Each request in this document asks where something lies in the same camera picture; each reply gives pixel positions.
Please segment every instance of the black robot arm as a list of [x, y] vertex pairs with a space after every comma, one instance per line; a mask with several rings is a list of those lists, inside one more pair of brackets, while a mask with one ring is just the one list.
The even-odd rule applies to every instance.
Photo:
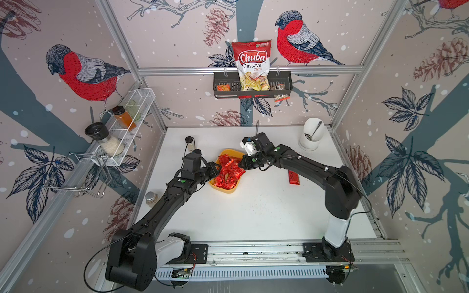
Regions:
[[[189, 236], [172, 233], [155, 246], [156, 240], [169, 219], [196, 191], [197, 185], [219, 174], [219, 165], [207, 163], [197, 149], [183, 160], [183, 168], [167, 183], [163, 197], [155, 206], [128, 230], [119, 229], [114, 234], [112, 241], [116, 242], [109, 251], [107, 280], [143, 291], [161, 265], [172, 259], [184, 262], [189, 258]], [[201, 161], [206, 165], [204, 168], [200, 167]]]

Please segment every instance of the table surface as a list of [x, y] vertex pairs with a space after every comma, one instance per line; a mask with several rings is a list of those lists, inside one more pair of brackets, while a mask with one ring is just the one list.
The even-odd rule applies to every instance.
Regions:
[[[340, 167], [342, 160], [329, 132], [325, 132], [318, 149], [305, 151], [298, 141], [303, 127], [259, 127], [274, 145], [284, 144], [302, 156], [325, 165]], [[192, 136], [196, 147], [208, 161], [216, 161], [224, 149], [239, 150], [239, 142], [253, 136], [255, 128], [169, 128], [158, 155], [147, 192], [162, 195], [182, 163], [185, 137]], [[208, 183], [194, 193], [169, 220], [158, 241], [178, 232], [192, 241], [234, 240], [309, 240], [321, 239], [327, 228], [329, 212], [324, 206], [325, 192], [315, 183], [300, 176], [301, 185], [288, 182], [288, 171], [272, 167], [266, 172], [247, 171], [235, 192], [225, 194]], [[150, 207], [143, 202], [137, 221]], [[359, 203], [357, 211], [364, 211]], [[365, 214], [352, 218], [348, 237], [375, 238]]]

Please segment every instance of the bottle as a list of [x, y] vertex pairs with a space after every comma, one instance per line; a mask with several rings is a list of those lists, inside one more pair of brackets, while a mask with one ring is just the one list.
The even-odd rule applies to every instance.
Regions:
[[145, 201], [147, 205], [149, 205], [150, 207], [153, 207], [158, 201], [158, 195], [154, 193], [153, 191], [149, 191], [145, 194]]
[[191, 136], [186, 137], [186, 143], [187, 143], [187, 150], [189, 152], [193, 152], [196, 149], [196, 141], [193, 137]]
[[132, 131], [135, 127], [137, 127], [137, 125], [135, 125], [135, 123], [132, 121], [132, 117], [123, 106], [114, 107], [113, 114], [123, 128]]
[[124, 144], [109, 134], [103, 122], [95, 122], [85, 129], [85, 134], [94, 139], [109, 156], [119, 155], [124, 151]]

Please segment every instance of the red bird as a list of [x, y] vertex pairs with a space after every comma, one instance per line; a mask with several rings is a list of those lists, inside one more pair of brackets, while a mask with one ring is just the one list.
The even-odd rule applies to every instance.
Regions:
[[298, 11], [286, 11], [275, 22], [278, 25], [277, 48], [280, 54], [290, 63], [304, 63], [312, 60], [329, 60], [340, 63], [329, 53], [319, 37], [308, 29]]
[[130, 73], [101, 59], [75, 53], [64, 45], [50, 48], [45, 59], [51, 74], [58, 73], [77, 95], [89, 101], [104, 101], [105, 105], [119, 79]]

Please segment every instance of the yellow bowl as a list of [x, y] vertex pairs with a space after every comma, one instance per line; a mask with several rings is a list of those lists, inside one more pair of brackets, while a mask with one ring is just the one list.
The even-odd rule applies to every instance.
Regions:
[[[221, 155], [229, 155], [230, 157], [235, 157], [235, 158], [239, 158], [239, 159], [242, 159], [242, 157], [244, 156], [244, 154], [242, 152], [237, 151], [237, 150], [230, 150], [230, 149], [222, 151], [220, 153], [220, 156]], [[224, 193], [233, 193], [233, 192], [235, 192], [236, 187], [238, 187], [238, 184], [239, 184], [240, 180], [241, 180], [241, 178], [236, 182], [236, 185], [232, 189], [223, 189], [223, 188], [220, 188], [218, 186], [215, 186], [215, 178], [210, 180], [208, 183], [210, 184], [210, 186], [212, 186], [213, 188], [215, 188], [218, 191], [221, 191], [221, 192], [224, 192]]]

